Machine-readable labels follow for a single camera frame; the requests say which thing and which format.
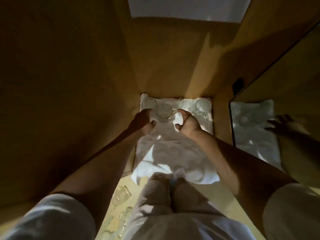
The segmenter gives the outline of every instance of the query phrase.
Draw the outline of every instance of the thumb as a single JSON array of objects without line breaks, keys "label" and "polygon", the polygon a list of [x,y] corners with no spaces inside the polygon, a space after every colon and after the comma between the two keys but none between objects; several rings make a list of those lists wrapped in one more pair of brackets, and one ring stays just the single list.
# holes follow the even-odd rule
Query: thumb
[{"label": "thumb", "polygon": [[266,131],[270,131],[270,132],[273,132],[275,133],[276,132],[276,129],[275,128],[271,128],[271,127],[267,127],[267,128],[264,128]]},{"label": "thumb", "polygon": [[157,125],[157,122],[154,120],[154,121],[151,121],[151,125],[153,126],[153,128]]},{"label": "thumb", "polygon": [[181,130],[181,128],[182,128],[182,125],[180,125],[180,124],[175,124],[174,126],[175,126],[175,127],[176,127],[176,129],[177,129],[177,130],[179,130],[179,131],[180,131],[180,130]]}]

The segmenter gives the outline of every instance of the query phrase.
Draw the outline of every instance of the glass cup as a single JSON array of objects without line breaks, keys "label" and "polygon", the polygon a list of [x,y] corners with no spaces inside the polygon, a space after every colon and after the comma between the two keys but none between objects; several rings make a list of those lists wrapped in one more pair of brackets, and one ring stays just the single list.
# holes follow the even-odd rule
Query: glass cup
[{"label": "glass cup", "polygon": [[167,122],[172,116],[173,110],[169,104],[159,103],[155,113],[161,122]]},{"label": "glass cup", "polygon": [[156,109],[157,105],[158,105],[157,100],[152,97],[146,97],[141,102],[142,109]]},{"label": "glass cup", "polygon": [[195,102],[195,110],[208,120],[208,113],[211,113],[211,102],[205,98],[199,98]]}]

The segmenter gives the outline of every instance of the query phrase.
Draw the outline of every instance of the white towel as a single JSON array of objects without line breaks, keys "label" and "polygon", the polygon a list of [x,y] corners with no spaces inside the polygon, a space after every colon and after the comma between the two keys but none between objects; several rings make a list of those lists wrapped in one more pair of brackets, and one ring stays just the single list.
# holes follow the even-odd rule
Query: white towel
[{"label": "white towel", "polygon": [[[142,94],[141,102],[147,94]],[[179,100],[175,98],[157,99],[158,103],[169,104],[173,109],[179,108]],[[204,115],[195,111],[196,99],[184,99],[182,109],[191,112],[199,121],[201,128],[213,134],[211,113]],[[206,157],[202,149],[191,139],[181,134],[175,124],[182,124],[181,113],[175,113],[166,123],[151,116],[157,125],[146,136],[142,137],[136,148],[132,180],[139,184],[141,177],[151,177],[155,172],[172,174],[174,177],[184,177],[196,184],[212,184],[219,181],[217,171]]]},{"label": "white towel", "polygon": [[283,171],[278,140],[266,131],[274,115],[272,99],[262,103],[230,103],[235,146]]}]

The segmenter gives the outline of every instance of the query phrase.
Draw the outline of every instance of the forearm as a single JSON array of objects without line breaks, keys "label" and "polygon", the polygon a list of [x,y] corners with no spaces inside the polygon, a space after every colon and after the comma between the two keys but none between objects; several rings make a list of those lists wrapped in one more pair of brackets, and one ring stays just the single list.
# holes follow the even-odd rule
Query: forearm
[{"label": "forearm", "polygon": [[320,142],[308,134],[287,132],[278,135],[281,142],[285,141],[289,147],[294,147],[302,160],[313,162],[320,168]]},{"label": "forearm", "polygon": [[205,131],[195,131],[192,139],[206,153],[219,177],[237,198],[256,227],[264,233],[262,213],[267,201],[277,189],[295,180],[268,163]]},{"label": "forearm", "polygon": [[124,131],[91,161],[67,177],[52,193],[65,193],[84,204],[100,228],[130,152],[142,136]]}]

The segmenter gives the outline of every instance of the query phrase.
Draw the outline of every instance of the mirror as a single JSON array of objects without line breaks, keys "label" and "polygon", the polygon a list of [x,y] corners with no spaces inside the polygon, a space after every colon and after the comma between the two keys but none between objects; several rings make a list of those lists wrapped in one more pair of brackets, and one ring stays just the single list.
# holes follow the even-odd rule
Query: mirror
[{"label": "mirror", "polygon": [[267,120],[290,115],[318,145],[320,141],[320,26],[316,26],[230,102],[236,147],[289,173],[302,184],[320,188],[318,149],[302,152],[305,137],[266,131]]}]

